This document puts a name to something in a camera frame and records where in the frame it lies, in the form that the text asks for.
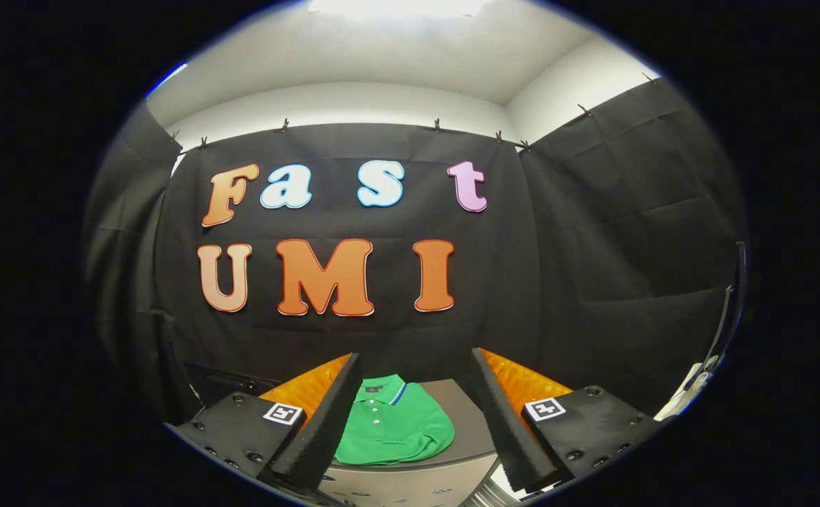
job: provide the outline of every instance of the polo shirt collar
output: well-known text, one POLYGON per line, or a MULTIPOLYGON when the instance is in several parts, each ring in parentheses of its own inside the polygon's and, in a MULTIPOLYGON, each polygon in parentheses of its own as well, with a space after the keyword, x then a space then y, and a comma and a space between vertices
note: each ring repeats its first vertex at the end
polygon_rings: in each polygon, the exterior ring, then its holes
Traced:
POLYGON ((358 391, 356 391, 357 401, 375 400, 387 405, 394 405, 401 399, 406 389, 406 382, 397 375, 388 375, 387 377, 378 377, 374 379, 364 379, 358 391))

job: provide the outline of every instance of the orange letter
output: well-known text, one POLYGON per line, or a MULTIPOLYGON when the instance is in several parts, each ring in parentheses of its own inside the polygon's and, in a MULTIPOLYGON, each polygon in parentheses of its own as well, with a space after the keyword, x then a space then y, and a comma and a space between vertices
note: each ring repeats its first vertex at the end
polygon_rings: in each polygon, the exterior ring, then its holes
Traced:
POLYGON ((448 294, 448 256, 454 245, 439 239, 427 239, 413 245, 423 272, 419 299, 414 307, 419 311, 442 311, 454 306, 448 294))
POLYGON ((232 204, 238 204, 247 190, 247 182, 241 180, 242 177, 252 181, 258 176, 259 167, 255 163, 213 176, 210 180, 213 183, 213 193, 210 195, 210 209, 204 216, 204 227, 224 224, 232 219, 235 212, 229 209, 229 199, 232 199, 232 204))
POLYGON ((366 258, 372 243, 365 239, 346 239, 335 247, 323 269, 310 243, 287 239, 275 245, 284 264, 284 293, 278 311, 283 315, 306 315, 307 305, 300 297, 301 287, 313 309, 322 315, 338 287, 332 312, 342 317, 372 315, 374 307, 366 296, 366 258))
POLYGON ((215 244, 205 244, 197 249, 200 257, 200 285, 204 289, 204 298, 210 306, 218 311, 235 312, 244 308, 247 302, 247 258, 250 256, 249 244, 233 244, 228 254, 232 257, 232 294, 219 292, 216 278, 216 261, 223 250, 215 244))

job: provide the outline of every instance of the ceiling light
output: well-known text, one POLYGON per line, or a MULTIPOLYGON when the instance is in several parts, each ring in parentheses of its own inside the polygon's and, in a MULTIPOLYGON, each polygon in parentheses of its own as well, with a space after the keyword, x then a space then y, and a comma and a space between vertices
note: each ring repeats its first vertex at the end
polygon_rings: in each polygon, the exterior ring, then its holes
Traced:
POLYGON ((363 16, 472 16, 486 0, 311 0, 311 13, 363 16))

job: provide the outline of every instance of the black foam pad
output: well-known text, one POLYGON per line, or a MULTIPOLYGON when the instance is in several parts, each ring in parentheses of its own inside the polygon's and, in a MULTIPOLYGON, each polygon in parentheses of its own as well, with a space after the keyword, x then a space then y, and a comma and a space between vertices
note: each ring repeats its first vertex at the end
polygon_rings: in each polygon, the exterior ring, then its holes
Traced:
POLYGON ((497 456, 514 491, 535 491, 561 481, 565 469, 558 469, 523 426, 488 362, 478 349, 472 349, 472 398, 488 424, 497 456))
POLYGON ((272 464, 272 471, 291 484, 315 489, 332 464, 356 391, 363 382, 356 366, 358 357, 351 354, 306 427, 272 464))

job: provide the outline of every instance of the green shirt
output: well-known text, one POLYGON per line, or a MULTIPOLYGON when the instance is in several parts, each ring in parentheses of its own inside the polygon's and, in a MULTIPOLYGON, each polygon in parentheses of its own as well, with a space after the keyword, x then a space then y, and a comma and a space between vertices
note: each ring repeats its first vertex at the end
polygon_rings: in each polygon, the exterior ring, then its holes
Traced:
POLYGON ((454 426, 418 383, 397 375, 365 379, 356 393, 335 459, 394 465, 432 458, 454 440, 454 426))

